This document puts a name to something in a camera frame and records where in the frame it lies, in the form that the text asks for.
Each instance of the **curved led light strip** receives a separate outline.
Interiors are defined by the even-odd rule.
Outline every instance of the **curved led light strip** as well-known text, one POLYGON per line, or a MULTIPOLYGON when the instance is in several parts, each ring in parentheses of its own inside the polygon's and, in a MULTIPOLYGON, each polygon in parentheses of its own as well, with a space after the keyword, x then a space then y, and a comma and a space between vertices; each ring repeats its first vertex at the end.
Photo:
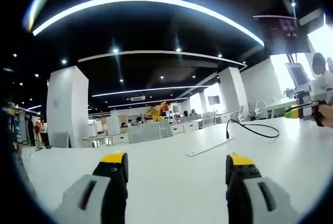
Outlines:
POLYGON ((151 90, 177 90, 177 89, 200 88, 200 87, 206 88, 208 86, 207 85, 193 85, 193 86, 175 86, 175 87, 153 88, 153 89, 143 89, 143 90, 126 90, 126 91, 118 91, 115 93, 104 93, 104 94, 92 95, 92 97, 116 95, 116 94, 123 94, 123 93, 139 93, 141 91, 151 91, 151 90))
POLYGON ((157 103, 157 102, 175 101, 175 100, 182 100, 182 99, 189 99, 189 98, 175 98, 175 99, 164 99, 164 100, 149 101, 149 102, 140 102, 140 103, 128 103, 128 104, 120 104, 120 105, 118 105, 118 106, 108 106, 108 108, 112 108, 112 107, 120 107, 120 106, 134 106, 134 105, 136 105, 136 104, 157 103))
POLYGON ((219 58, 215 56, 205 55, 205 54, 196 54, 193 52, 184 52, 184 51, 163 51, 163 50, 136 50, 136 51, 120 51, 118 53, 107 53, 107 54, 100 54, 95 55, 83 59, 79 59, 78 62, 84 62, 92 59, 98 59, 98 58, 104 58, 104 57, 111 57, 111 56, 118 56, 118 55, 126 55, 126 54, 175 54, 175 55, 188 55, 188 56, 196 56, 196 57, 202 57, 202 58, 208 58, 208 59, 216 59, 221 61, 226 61, 234 64, 239 64, 244 67, 247 67, 246 64, 231 60, 231 59, 225 59, 225 58, 219 58))
POLYGON ((232 25, 233 27, 237 28, 238 30, 242 31, 243 33, 249 35, 252 39, 257 41, 260 45, 264 46, 264 43, 261 39, 259 39, 257 36, 255 36, 253 33, 251 33, 246 28, 237 24, 235 21, 233 21, 233 20, 231 20, 231 19, 229 19, 229 18, 227 18, 223 15, 220 15, 217 12, 215 12, 213 10, 210 10, 208 8, 199 6, 199 5, 194 4, 194 3, 182 1, 182 0, 92 0, 92 1, 89 1, 89 2, 81 3, 81 4, 76 5, 74 7, 68 8, 67 10, 51 17, 50 19, 45 21, 43 24, 41 24, 38 28, 36 28, 32 33, 36 36, 37 34, 42 32, 45 28, 47 28, 51 24, 55 23, 56 21, 66 17, 70 14, 78 12, 80 10, 90 8, 90 7, 94 7, 94 6, 98 6, 98 5, 103 5, 103 4, 108 4, 108 3, 116 3, 116 2, 159 2, 159 3, 166 3, 166 4, 172 4, 172 5, 177 5, 177 6, 181 6, 181 7, 190 8, 190 9, 193 9, 195 11, 199 11, 199 12, 202 12, 204 14, 213 16, 213 17, 215 17, 219 20, 224 21, 225 23, 227 23, 229 25, 232 25))

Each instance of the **white tabletop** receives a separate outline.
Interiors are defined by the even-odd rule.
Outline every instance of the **white tabletop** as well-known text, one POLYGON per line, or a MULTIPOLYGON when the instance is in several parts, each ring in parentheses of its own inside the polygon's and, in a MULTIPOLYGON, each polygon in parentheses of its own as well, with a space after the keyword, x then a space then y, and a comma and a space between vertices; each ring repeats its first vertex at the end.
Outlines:
MULTIPOLYGON (((104 155, 125 151, 129 155, 126 224, 220 224, 228 223, 225 159, 236 152, 251 158, 262 176, 282 186, 298 212, 307 212, 332 176, 333 130, 311 121, 286 118, 256 122, 278 128, 280 137, 272 141, 230 124, 234 140, 194 157, 185 155, 223 140, 226 125, 218 124, 116 147, 37 152, 24 148, 22 159, 41 205, 48 210, 58 207, 62 193, 82 175, 91 174, 104 155)), ((255 129, 274 134, 267 128, 255 129)))
POLYGON ((266 106, 265 109, 269 111, 269 110, 274 110, 274 109, 279 109, 279 108, 285 108, 285 107, 292 106, 296 103, 297 103, 297 100, 294 98, 283 98, 283 99, 280 99, 280 100, 270 104, 269 106, 266 106))

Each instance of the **drawer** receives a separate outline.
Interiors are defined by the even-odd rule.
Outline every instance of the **drawer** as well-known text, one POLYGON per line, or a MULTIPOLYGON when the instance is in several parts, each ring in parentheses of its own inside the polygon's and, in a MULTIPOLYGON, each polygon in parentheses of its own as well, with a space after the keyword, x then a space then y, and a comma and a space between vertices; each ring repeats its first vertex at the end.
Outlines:
POLYGON ((184 132, 190 132, 199 129, 199 123, 197 121, 184 123, 184 132))
POLYGON ((129 142, 129 137, 128 135, 119 135, 116 137, 113 137, 113 143, 117 144, 117 143, 128 143, 129 142))
POLYGON ((170 126, 172 134, 176 135, 179 133, 184 133, 184 126, 183 125, 178 125, 178 126, 170 126))

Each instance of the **black cable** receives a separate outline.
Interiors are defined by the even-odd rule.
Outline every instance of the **black cable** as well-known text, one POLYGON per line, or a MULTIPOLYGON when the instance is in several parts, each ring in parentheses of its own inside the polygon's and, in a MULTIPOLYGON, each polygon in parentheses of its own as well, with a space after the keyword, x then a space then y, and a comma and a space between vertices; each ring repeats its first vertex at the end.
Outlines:
POLYGON ((227 122, 227 128, 226 128, 226 138, 227 138, 227 139, 229 139, 228 125, 229 125, 229 122, 230 122, 230 121, 233 121, 233 122, 235 122, 236 124, 240 125, 241 127, 245 128, 245 129, 247 129, 247 130, 249 130, 249 131, 251 131, 251 132, 253 132, 253 133, 255 133, 255 134, 259 135, 259 136, 262 136, 262 137, 267 137, 267 138, 277 138, 278 136, 280 136, 280 132, 279 132, 279 130, 278 130, 277 128, 272 127, 272 126, 265 125, 265 124, 241 124, 241 123, 237 122, 236 120, 229 119, 228 122, 227 122), (277 135, 275 135, 275 136, 267 136, 267 135, 261 134, 261 133, 259 133, 259 132, 256 132, 256 131, 254 131, 254 130, 252 130, 252 129, 249 129, 248 127, 246 127, 246 126, 248 126, 248 125, 249 125, 249 126, 264 126, 264 127, 271 128, 271 129, 273 129, 273 130, 275 130, 275 131, 277 132, 277 135))

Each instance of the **white chair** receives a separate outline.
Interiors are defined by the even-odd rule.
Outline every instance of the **white chair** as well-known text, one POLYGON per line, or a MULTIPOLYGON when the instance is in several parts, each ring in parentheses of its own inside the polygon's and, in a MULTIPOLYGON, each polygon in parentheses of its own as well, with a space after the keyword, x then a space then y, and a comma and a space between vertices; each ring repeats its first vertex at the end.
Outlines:
POLYGON ((202 116, 202 128, 215 125, 215 114, 214 112, 206 112, 202 116))
POLYGON ((128 129, 129 143, 147 142, 172 137, 168 122, 145 123, 128 129))

